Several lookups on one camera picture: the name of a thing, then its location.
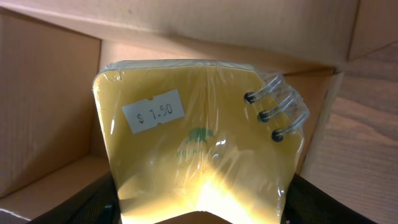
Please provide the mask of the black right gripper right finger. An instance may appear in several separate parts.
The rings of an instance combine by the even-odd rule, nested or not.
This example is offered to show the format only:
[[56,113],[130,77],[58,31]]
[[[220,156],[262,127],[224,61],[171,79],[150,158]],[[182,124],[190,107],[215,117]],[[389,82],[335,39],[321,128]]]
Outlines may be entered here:
[[295,174],[281,224],[376,224]]

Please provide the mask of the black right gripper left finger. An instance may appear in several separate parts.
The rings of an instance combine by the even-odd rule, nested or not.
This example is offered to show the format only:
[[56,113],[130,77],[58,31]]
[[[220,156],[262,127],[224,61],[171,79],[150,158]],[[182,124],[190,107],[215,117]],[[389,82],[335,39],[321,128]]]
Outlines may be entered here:
[[94,181],[68,200],[29,224],[118,224],[120,207],[111,173]]

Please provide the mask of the cardboard box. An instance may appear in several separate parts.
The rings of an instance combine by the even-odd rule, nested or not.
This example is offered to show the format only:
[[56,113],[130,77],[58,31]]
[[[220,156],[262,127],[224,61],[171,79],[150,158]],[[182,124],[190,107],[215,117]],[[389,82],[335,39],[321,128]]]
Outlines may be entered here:
[[284,72],[310,109],[299,174],[397,222],[396,1],[2,1],[1,222],[29,222],[109,171],[101,68],[178,58]]

